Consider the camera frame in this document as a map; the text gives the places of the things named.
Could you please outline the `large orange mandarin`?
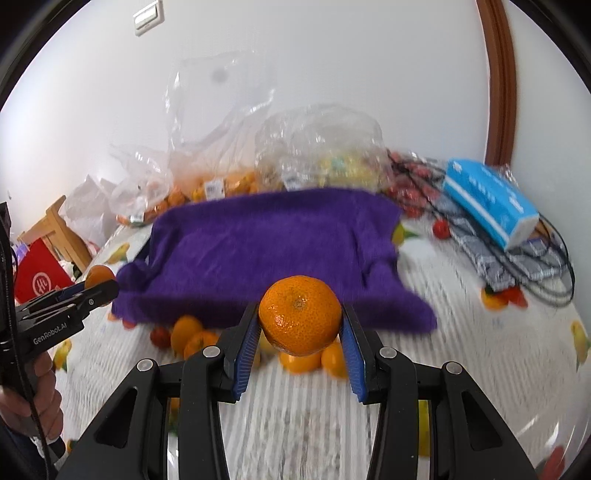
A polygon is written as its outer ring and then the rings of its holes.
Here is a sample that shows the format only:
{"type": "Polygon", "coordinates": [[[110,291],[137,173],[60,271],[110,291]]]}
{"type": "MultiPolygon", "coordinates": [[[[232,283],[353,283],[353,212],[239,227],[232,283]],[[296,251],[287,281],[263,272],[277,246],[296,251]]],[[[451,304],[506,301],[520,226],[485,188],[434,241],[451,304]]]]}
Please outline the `large orange mandarin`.
{"type": "Polygon", "coordinates": [[[304,357],[335,340],[341,330],[342,305],[324,281],[291,276],[276,281],[263,294],[259,322],[273,347],[304,357]]]}

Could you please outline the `small orange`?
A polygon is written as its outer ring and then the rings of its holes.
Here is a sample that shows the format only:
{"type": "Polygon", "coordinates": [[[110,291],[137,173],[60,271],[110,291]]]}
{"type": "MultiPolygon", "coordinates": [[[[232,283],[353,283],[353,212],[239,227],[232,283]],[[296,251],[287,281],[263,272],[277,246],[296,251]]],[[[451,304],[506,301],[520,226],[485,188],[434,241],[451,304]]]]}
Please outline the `small orange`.
{"type": "Polygon", "coordinates": [[[91,267],[84,280],[85,288],[92,288],[101,283],[115,280],[116,277],[113,271],[105,265],[94,265],[91,267]]]}

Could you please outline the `bag of red fruits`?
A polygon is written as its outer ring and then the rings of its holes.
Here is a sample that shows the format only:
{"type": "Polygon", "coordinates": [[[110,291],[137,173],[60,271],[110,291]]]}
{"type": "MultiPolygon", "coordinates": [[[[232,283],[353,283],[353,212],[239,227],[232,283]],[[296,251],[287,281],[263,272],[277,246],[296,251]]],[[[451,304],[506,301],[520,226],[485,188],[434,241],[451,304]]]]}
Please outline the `bag of red fruits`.
{"type": "Polygon", "coordinates": [[[386,195],[409,219],[418,219],[435,210],[439,201],[445,173],[432,160],[415,153],[389,150],[388,157],[394,179],[386,195]]]}

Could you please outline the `orange with stem on table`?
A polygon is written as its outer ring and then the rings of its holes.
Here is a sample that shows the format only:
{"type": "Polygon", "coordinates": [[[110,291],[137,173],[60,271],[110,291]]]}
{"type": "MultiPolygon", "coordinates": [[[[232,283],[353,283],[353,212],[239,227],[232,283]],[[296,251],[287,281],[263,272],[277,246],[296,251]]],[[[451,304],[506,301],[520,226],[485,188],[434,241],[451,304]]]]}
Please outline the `orange with stem on table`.
{"type": "Polygon", "coordinates": [[[186,343],[183,350],[183,359],[187,360],[192,355],[204,350],[208,346],[214,346],[218,341],[218,336],[215,332],[208,330],[201,330],[195,333],[186,343]]]}

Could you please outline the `orange on table left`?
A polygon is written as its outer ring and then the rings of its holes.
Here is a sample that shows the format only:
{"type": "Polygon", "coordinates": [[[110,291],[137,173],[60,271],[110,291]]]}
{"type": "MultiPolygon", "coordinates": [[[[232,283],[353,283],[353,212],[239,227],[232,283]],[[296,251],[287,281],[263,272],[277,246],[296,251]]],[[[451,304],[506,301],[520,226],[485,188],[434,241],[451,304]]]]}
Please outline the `orange on table left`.
{"type": "Polygon", "coordinates": [[[186,344],[202,329],[201,322],[191,315],[183,315],[174,323],[170,333],[170,346],[176,356],[183,356],[186,344]]]}

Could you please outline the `red paper bag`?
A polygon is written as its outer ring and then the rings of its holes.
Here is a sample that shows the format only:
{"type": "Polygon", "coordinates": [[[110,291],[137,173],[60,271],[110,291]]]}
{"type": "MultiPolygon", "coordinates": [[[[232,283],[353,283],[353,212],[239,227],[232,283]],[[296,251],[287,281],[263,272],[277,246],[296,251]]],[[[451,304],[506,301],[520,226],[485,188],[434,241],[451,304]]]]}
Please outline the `red paper bag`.
{"type": "Polygon", "coordinates": [[[14,296],[19,304],[55,289],[73,285],[73,281],[42,239],[33,242],[19,264],[14,296]]]}

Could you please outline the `small red fruit on table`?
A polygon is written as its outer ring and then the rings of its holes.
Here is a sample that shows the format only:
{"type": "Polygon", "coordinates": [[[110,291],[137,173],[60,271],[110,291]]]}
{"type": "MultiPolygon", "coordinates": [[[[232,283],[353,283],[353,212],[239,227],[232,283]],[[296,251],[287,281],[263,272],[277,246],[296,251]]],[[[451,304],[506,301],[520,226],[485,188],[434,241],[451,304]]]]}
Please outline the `small red fruit on table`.
{"type": "Polygon", "coordinates": [[[171,346],[170,330],[163,326],[153,328],[149,335],[150,342],[160,350],[168,350],[171,346]]]}

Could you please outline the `wooden chair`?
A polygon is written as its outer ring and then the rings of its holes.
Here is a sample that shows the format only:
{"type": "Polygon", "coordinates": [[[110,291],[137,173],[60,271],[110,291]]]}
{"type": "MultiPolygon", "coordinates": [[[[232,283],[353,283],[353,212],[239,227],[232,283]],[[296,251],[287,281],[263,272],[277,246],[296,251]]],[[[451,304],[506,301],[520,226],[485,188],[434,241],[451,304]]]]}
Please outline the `wooden chair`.
{"type": "Polygon", "coordinates": [[[42,240],[57,260],[73,263],[84,272],[92,261],[85,242],[67,225],[59,215],[59,209],[66,200],[62,195],[45,212],[45,215],[29,230],[23,231],[17,239],[27,246],[42,240]]]}

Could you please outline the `purple fuzzy towel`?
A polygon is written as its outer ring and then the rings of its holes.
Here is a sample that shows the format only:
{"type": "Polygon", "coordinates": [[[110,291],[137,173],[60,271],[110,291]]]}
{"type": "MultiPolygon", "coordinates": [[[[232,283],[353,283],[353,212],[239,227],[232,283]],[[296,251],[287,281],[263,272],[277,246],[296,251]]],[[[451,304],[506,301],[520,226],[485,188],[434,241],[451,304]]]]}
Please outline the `purple fuzzy towel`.
{"type": "Polygon", "coordinates": [[[225,328],[274,282],[306,275],[352,305],[363,326],[432,332],[435,312],[397,270],[392,236],[401,214],[384,196],[335,188],[172,208],[119,269],[113,314],[134,324],[171,324],[190,314],[225,328]]]}

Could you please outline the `white plastic bag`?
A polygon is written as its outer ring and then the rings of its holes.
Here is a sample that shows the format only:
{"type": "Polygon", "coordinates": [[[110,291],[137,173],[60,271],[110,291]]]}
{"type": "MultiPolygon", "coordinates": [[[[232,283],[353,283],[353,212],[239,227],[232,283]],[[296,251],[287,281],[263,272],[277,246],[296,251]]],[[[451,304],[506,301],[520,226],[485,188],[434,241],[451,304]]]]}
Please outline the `white plastic bag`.
{"type": "Polygon", "coordinates": [[[115,214],[109,200],[115,185],[96,181],[90,175],[66,196],[58,214],[66,226],[85,243],[100,249],[117,229],[115,214]]]}

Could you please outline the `silver patterned snack packets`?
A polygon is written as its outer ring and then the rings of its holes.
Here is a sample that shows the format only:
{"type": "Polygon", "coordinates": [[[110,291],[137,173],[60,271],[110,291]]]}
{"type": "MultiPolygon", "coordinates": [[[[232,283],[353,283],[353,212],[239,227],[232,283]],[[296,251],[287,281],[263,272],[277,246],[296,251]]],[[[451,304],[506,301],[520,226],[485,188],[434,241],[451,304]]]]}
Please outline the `silver patterned snack packets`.
{"type": "Polygon", "coordinates": [[[494,291],[517,284],[541,285],[568,270],[565,252],[547,240],[535,238],[503,252],[465,210],[446,195],[436,211],[449,222],[451,236],[468,256],[479,276],[494,291]]]}

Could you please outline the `blue tissue pack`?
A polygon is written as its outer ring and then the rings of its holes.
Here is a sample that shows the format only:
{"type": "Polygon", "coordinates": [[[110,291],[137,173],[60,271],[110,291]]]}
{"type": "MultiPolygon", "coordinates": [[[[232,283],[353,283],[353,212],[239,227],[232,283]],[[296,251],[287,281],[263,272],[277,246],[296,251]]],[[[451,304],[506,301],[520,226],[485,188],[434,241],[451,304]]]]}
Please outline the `blue tissue pack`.
{"type": "Polygon", "coordinates": [[[444,192],[466,210],[503,251],[526,242],[540,220],[538,209],[514,184],[477,161],[450,160],[444,192]]]}

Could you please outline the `clear plastic bag yellow snacks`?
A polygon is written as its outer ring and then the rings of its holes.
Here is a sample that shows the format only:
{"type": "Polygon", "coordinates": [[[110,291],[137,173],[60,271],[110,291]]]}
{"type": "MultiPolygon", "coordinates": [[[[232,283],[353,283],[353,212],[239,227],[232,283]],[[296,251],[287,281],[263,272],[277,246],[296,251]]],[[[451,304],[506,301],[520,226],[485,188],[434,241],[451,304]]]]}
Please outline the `clear plastic bag yellow snacks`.
{"type": "Polygon", "coordinates": [[[256,133],[256,175],[263,191],[388,187],[393,171],[380,124],[339,104],[276,113],[256,133]]]}

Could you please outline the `clear plastic bag with oranges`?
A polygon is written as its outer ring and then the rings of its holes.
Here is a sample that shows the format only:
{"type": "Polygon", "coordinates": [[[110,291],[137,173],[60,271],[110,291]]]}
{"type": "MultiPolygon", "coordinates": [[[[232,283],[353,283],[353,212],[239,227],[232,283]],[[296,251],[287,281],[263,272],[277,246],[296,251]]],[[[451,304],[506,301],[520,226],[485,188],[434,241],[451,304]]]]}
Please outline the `clear plastic bag with oranges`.
{"type": "Polygon", "coordinates": [[[165,97],[168,165],[192,202],[256,192],[254,137],[276,93],[274,66],[253,51],[185,59],[165,97]]]}

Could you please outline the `brown wooden door frame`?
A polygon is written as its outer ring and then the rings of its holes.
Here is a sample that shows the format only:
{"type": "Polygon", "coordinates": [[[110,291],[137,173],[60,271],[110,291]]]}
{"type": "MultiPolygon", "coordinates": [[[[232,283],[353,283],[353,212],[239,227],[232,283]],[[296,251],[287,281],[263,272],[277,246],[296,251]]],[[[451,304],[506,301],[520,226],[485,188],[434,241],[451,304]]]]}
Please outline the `brown wooden door frame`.
{"type": "Polygon", "coordinates": [[[511,29],[499,0],[477,0],[489,66],[489,124],[485,163],[511,163],[517,120],[517,71],[511,29]]]}

